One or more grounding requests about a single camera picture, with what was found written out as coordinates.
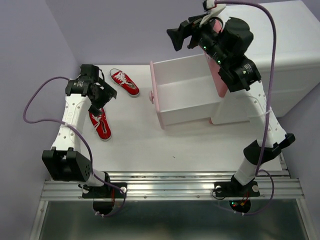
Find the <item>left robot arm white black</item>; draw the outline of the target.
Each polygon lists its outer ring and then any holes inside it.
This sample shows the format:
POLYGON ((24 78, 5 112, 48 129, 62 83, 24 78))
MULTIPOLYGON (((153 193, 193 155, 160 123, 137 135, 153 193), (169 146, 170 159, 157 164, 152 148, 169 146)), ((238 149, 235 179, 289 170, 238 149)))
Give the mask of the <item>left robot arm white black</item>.
POLYGON ((79 76, 68 81, 62 123, 51 149, 42 153, 42 161, 54 181, 79 183, 85 193, 95 196, 111 193, 108 173, 93 168, 93 158, 81 153, 81 144, 86 117, 101 140, 111 138, 104 106, 116 97, 117 91, 105 82, 96 65, 81 65, 79 76))

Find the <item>red sneaker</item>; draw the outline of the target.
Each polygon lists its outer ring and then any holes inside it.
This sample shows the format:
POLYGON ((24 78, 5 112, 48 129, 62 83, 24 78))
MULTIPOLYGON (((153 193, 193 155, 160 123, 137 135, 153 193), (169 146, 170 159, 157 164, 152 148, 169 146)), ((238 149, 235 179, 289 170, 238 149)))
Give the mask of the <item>red sneaker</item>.
POLYGON ((140 95, 140 89, 124 71, 118 68, 112 68, 109 74, 111 80, 123 88, 129 96, 137 98, 140 95))
POLYGON ((100 109, 100 114, 94 116, 91 112, 89 113, 89 119, 102 141, 108 141, 112 137, 112 131, 107 121, 107 116, 104 108, 100 109))

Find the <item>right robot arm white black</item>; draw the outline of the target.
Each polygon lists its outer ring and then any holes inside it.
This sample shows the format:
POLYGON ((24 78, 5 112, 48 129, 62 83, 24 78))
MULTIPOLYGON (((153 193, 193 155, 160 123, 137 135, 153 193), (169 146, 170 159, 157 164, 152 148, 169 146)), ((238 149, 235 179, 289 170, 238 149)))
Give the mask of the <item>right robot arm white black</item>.
POLYGON ((242 19, 229 18, 224 28, 214 31, 210 22, 200 24, 202 15, 190 17, 177 28, 167 29, 173 47, 181 50, 184 39, 190 37, 188 49, 201 47, 219 66, 218 75, 227 89, 246 112, 255 132, 255 140, 243 150, 244 160, 230 181, 217 182, 214 190, 217 199, 258 196, 254 179, 262 164, 277 156, 295 140, 279 124, 270 107, 262 77, 255 63, 245 56, 254 39, 249 25, 242 19))

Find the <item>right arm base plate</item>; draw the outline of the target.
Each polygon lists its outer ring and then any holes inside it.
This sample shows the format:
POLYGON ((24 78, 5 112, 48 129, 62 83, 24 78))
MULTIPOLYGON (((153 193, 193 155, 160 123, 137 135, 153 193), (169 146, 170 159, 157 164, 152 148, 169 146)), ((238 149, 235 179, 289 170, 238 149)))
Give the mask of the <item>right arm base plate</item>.
POLYGON ((220 181, 214 184, 211 196, 216 200, 229 198, 229 206, 234 212, 247 214, 252 205, 250 198, 259 197, 260 189, 256 181, 246 186, 233 181, 220 181))

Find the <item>drawer pink front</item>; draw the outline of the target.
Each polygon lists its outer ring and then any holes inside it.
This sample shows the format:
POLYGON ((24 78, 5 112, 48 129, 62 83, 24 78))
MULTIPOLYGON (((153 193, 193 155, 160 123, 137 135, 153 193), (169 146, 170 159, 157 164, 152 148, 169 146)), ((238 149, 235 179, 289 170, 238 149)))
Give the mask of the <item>drawer pink front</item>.
POLYGON ((218 96, 220 98, 224 98, 228 88, 219 75, 220 66, 207 53, 204 52, 204 56, 206 58, 210 73, 212 75, 212 79, 218 96))
POLYGON ((212 116, 221 102, 207 58, 192 55, 149 64, 152 90, 160 127, 212 116))

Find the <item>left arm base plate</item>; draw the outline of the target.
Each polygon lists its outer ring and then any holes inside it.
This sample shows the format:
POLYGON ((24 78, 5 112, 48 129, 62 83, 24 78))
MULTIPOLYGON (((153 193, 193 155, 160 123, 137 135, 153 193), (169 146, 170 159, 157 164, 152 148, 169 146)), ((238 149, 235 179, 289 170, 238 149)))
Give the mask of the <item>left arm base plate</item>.
POLYGON ((120 188, 124 194, 114 187, 104 186, 87 186, 78 184, 82 190, 82 198, 93 200, 92 209, 96 216, 107 218, 120 212, 125 205, 127 198, 127 183, 119 182, 114 184, 120 188))

